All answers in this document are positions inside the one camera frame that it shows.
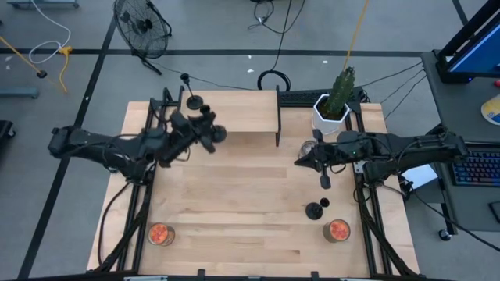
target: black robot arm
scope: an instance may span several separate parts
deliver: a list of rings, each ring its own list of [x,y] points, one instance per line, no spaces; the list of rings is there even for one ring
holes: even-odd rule
[[[86,158],[107,169],[120,171],[132,183],[142,183],[152,163],[170,167],[170,163],[194,143],[200,142],[209,153],[215,152],[213,143],[223,141],[226,130],[213,125],[216,114],[208,105],[201,107],[200,112],[200,116],[188,116],[187,119],[173,112],[169,117],[170,132],[167,132],[166,123],[164,127],[143,130],[137,135],[116,137],[71,126],[55,128],[48,149],[56,158]]]
[[[334,143],[325,143],[318,130],[313,135],[317,144],[295,164],[321,172],[322,188],[330,188],[327,167],[333,165],[364,163],[365,183],[372,184],[398,171],[432,162],[453,162],[469,154],[463,139],[447,130],[418,137],[345,131]]]

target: black fan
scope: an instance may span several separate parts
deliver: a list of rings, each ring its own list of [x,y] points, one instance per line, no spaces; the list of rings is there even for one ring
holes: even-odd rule
[[[159,14],[150,0],[115,0],[113,12],[116,26],[125,42],[142,64],[162,73],[147,59],[163,55],[172,36],[172,27]]]

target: gray floor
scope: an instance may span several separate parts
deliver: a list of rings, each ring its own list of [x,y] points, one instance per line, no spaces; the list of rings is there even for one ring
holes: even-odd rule
[[[461,0],[468,17],[482,2],[484,0]],[[111,21],[112,3],[111,0],[81,0],[79,10],[46,11],[48,16],[73,31],[71,45],[74,48],[100,48]],[[169,49],[276,49],[279,44],[279,36],[264,28],[247,31],[247,26],[254,23],[253,4],[248,0],[155,3],[173,26],[174,37]],[[276,13],[270,25],[280,28],[286,3],[276,2]],[[298,10],[299,3],[295,0],[292,14]],[[285,36],[284,48],[347,49],[362,7],[363,0],[307,1],[296,26]],[[47,40],[63,41],[66,36],[64,30],[47,23],[35,11],[13,10],[5,1],[0,1],[0,20],[4,22],[0,36],[18,48],[32,48]],[[442,47],[460,27],[451,0],[373,1],[355,50],[428,51]],[[127,48],[117,32],[110,48]],[[47,80],[39,80],[16,56],[0,55],[2,87],[34,86],[41,92],[36,100],[0,99],[0,119],[11,119],[18,129],[18,135],[0,162],[0,219],[3,221],[0,224],[0,279],[17,276],[59,164],[46,149],[50,131],[52,127],[74,122],[97,57],[71,56],[65,75],[70,93],[64,95]],[[155,62],[219,84],[255,88],[258,75],[269,69],[274,59],[274,56],[255,55],[251,58],[247,55],[175,55],[164,56]],[[357,84],[364,84],[418,61],[416,58],[352,57],[350,64],[357,70]],[[325,88],[331,86],[343,62],[343,57],[335,56],[282,56],[277,69],[290,77],[294,90]],[[57,77],[63,63],[63,58],[56,56],[41,67],[49,76]],[[381,101],[417,71],[413,69],[366,89],[372,101]],[[279,83],[270,77],[263,84],[265,88],[273,88]],[[386,114],[412,84],[408,83],[384,103]],[[165,71],[163,76],[157,76],[144,68],[137,58],[107,55],[84,128],[116,134],[123,124],[128,101],[160,97],[164,87],[177,95],[179,86],[177,73]],[[191,86],[194,89],[219,88],[198,81],[192,81]],[[423,81],[387,120],[387,127],[392,133],[405,136],[425,133],[438,122],[429,85]],[[85,270],[108,178],[98,165],[71,160],[31,276]],[[498,253],[465,233],[450,242],[441,242],[437,231],[444,226],[442,219],[418,201],[407,204],[407,214],[422,273],[459,280],[500,278]],[[500,244],[498,233],[479,235]]]

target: white pot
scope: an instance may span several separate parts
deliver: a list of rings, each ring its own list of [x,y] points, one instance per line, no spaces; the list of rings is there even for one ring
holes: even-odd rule
[[[345,107],[345,113],[342,116],[340,120],[329,120],[329,119],[324,119],[320,112],[318,112],[317,105],[324,99],[328,98],[328,94],[322,94],[321,97],[318,99],[316,104],[312,107],[312,128],[314,129],[319,129],[323,135],[328,135],[331,133],[334,133],[335,131],[338,130],[338,128],[341,126],[341,124],[344,122],[345,117],[347,117],[347,114],[350,113],[351,109],[347,106],[344,105]]]

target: black keyboard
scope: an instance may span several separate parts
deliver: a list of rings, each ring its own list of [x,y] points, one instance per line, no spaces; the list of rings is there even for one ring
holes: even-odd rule
[[[450,165],[456,185],[500,187],[500,148],[470,148],[466,161]]]
[[[330,94],[331,89],[280,92],[281,107],[313,107],[322,94]]]

